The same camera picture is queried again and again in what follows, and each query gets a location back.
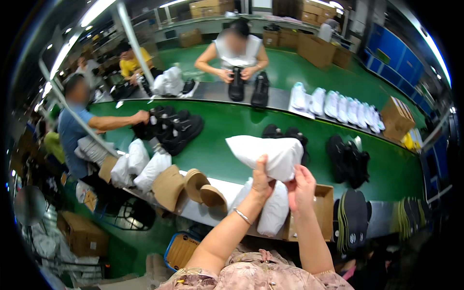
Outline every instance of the man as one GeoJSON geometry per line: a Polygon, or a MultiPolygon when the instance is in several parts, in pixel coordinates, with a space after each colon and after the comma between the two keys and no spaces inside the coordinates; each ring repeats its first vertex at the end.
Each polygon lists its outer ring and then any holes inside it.
{"type": "MultiPolygon", "coordinates": [[[[121,68],[121,75],[124,79],[130,81],[131,85],[137,85],[136,75],[142,75],[143,71],[138,59],[132,51],[132,47],[127,42],[121,42],[118,45],[117,50],[120,52],[119,67],[121,68]]],[[[142,53],[143,60],[147,63],[148,69],[151,71],[153,78],[156,78],[158,75],[163,73],[163,71],[157,70],[153,66],[151,56],[145,48],[141,47],[140,52],[142,53]]]]}
{"type": "MultiPolygon", "coordinates": [[[[85,109],[89,99],[89,87],[80,74],[71,75],[64,84],[64,94],[66,103],[87,125],[97,129],[98,133],[107,130],[121,128],[127,125],[135,125],[141,122],[148,123],[150,115],[146,111],[138,111],[137,114],[128,117],[97,117],[85,109]]],[[[58,117],[58,133],[63,146],[64,157],[69,172],[77,179],[82,180],[95,188],[95,193],[111,193],[115,191],[104,180],[98,177],[98,173],[88,175],[86,161],[77,157],[74,150],[77,148],[77,141],[85,136],[87,132],[71,116],[66,109],[62,110],[58,117]]]]}

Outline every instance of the finger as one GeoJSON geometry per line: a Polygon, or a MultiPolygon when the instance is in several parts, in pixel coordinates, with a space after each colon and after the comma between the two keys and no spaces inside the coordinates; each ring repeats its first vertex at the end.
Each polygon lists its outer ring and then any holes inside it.
{"type": "Polygon", "coordinates": [[[267,154],[261,155],[258,158],[258,160],[256,160],[256,170],[265,173],[266,172],[266,162],[267,162],[267,154]]]}

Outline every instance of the stack of insoles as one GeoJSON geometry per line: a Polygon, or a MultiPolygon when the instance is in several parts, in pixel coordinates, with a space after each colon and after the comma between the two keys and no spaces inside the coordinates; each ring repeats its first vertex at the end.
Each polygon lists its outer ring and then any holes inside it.
{"type": "Polygon", "coordinates": [[[361,191],[351,188],[335,202],[334,241],[337,242],[340,253],[355,250],[365,244],[371,215],[369,205],[361,191]]]}
{"type": "Polygon", "coordinates": [[[400,239],[410,238],[430,221],[431,211],[425,201],[416,198],[403,198],[395,207],[400,239]]]}

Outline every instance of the worker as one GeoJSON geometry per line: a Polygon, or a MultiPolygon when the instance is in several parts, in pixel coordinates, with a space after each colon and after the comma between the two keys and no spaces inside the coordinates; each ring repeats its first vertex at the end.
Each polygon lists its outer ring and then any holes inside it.
{"type": "MultiPolygon", "coordinates": [[[[137,85],[136,76],[138,74],[143,75],[143,70],[138,59],[135,57],[132,47],[127,42],[121,42],[118,45],[117,50],[119,51],[119,68],[121,68],[121,75],[124,79],[130,81],[131,85],[137,85]]],[[[142,53],[143,60],[146,62],[153,78],[156,78],[158,75],[163,73],[163,71],[158,70],[153,66],[151,56],[145,48],[141,47],[140,52],[142,53]]]]}
{"type": "Polygon", "coordinates": [[[250,35],[248,20],[239,18],[233,21],[230,28],[224,29],[195,61],[195,67],[218,76],[229,84],[233,80],[233,68],[244,68],[240,78],[249,80],[269,63],[262,40],[250,35]],[[216,69],[208,64],[220,58],[221,68],[216,69]]]}
{"type": "MultiPolygon", "coordinates": [[[[96,129],[98,134],[107,130],[113,130],[127,125],[135,125],[141,122],[147,124],[150,118],[149,113],[142,110],[128,117],[98,117],[89,113],[85,109],[89,99],[89,87],[84,77],[80,74],[72,74],[69,76],[64,83],[64,94],[69,108],[90,128],[96,129]]],[[[71,175],[94,187],[97,196],[98,193],[110,194],[111,189],[114,191],[115,189],[113,187],[109,186],[103,179],[98,177],[98,172],[89,175],[87,173],[86,161],[77,157],[74,153],[74,150],[77,148],[77,141],[87,136],[87,132],[66,109],[62,110],[59,114],[58,133],[61,145],[63,146],[65,162],[71,175]]]]}
{"type": "Polygon", "coordinates": [[[264,154],[253,170],[253,185],[240,205],[202,240],[183,269],[162,284],[174,289],[353,289],[335,273],[329,248],[316,219],[316,180],[302,165],[295,165],[295,178],[286,182],[302,269],[290,265],[277,253],[248,251],[239,242],[255,222],[276,181],[268,182],[264,154]]]}

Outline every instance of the stacked boxes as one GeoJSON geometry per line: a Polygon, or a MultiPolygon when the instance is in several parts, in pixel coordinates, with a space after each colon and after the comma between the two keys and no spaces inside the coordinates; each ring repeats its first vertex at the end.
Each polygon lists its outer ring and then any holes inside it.
{"type": "Polygon", "coordinates": [[[233,0],[202,0],[190,3],[192,18],[224,15],[226,11],[234,11],[233,0]]]}
{"type": "Polygon", "coordinates": [[[327,19],[333,18],[336,14],[336,8],[330,7],[311,0],[302,0],[301,21],[315,26],[321,26],[327,19]]]}

